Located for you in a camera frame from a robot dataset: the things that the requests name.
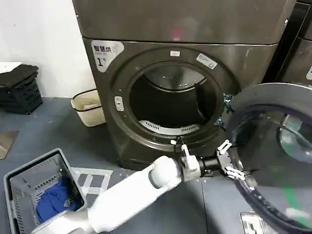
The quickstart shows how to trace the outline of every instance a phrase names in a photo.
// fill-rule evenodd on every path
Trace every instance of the machine top panel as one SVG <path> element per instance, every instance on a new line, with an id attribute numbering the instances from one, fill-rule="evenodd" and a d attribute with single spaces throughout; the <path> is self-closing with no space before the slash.
<path id="1" fill-rule="evenodd" d="M 90 39 L 275 44 L 295 0 L 73 0 Z"/>

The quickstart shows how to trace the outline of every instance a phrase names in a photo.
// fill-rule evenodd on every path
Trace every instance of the gray plastic basket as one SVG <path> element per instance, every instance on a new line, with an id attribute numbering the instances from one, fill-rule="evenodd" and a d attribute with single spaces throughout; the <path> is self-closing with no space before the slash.
<path id="1" fill-rule="evenodd" d="M 30 234 L 40 224 L 36 206 L 44 191 L 61 176 L 70 179 L 70 199 L 86 208 L 87 202 L 75 181 L 71 168 L 61 149 L 55 149 L 4 176 L 4 189 L 12 234 Z"/>

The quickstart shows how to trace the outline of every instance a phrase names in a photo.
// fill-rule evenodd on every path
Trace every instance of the open machine door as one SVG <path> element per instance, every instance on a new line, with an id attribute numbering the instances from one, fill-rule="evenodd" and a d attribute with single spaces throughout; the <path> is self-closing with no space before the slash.
<path id="1" fill-rule="evenodd" d="M 312 233 L 311 100 L 311 87 L 260 84 L 236 95 L 219 121 L 232 144 L 226 155 L 245 174 L 238 190 L 278 233 Z"/>

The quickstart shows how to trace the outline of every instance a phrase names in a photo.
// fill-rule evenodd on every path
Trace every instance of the laundry basket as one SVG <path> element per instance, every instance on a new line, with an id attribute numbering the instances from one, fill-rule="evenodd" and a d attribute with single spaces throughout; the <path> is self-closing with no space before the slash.
<path id="1" fill-rule="evenodd" d="M 4 177 L 12 234 L 30 234 L 40 224 L 37 203 L 45 190 L 57 184 L 61 177 L 70 181 L 68 190 L 71 194 L 68 201 L 77 204 L 77 211 L 86 208 L 86 199 L 60 149 L 48 152 Z"/>
<path id="2" fill-rule="evenodd" d="M 87 127 L 105 123 L 105 115 L 96 89 L 75 95 L 71 104 Z"/>
<path id="3" fill-rule="evenodd" d="M 0 108 L 18 114 L 30 114 L 42 104 L 36 82 L 38 67 L 22 64 L 0 74 Z"/>

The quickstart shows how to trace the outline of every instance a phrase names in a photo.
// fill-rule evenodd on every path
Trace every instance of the machine label sticker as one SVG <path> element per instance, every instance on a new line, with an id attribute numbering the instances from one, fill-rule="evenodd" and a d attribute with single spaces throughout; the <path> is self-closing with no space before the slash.
<path id="1" fill-rule="evenodd" d="M 124 50 L 120 41 L 93 40 L 91 42 L 97 69 L 106 72 L 111 62 Z"/>
<path id="2" fill-rule="evenodd" d="M 310 70 L 308 71 L 307 75 L 306 75 L 307 79 L 312 79 L 312 66 L 310 67 Z"/>
<path id="3" fill-rule="evenodd" d="M 215 61 L 202 53 L 197 56 L 196 60 L 209 67 L 210 69 L 214 69 L 218 65 Z"/>
<path id="4" fill-rule="evenodd" d="M 174 51 L 174 50 L 172 50 L 172 51 L 170 51 L 170 56 L 172 56 L 172 57 L 180 57 L 180 51 Z"/>

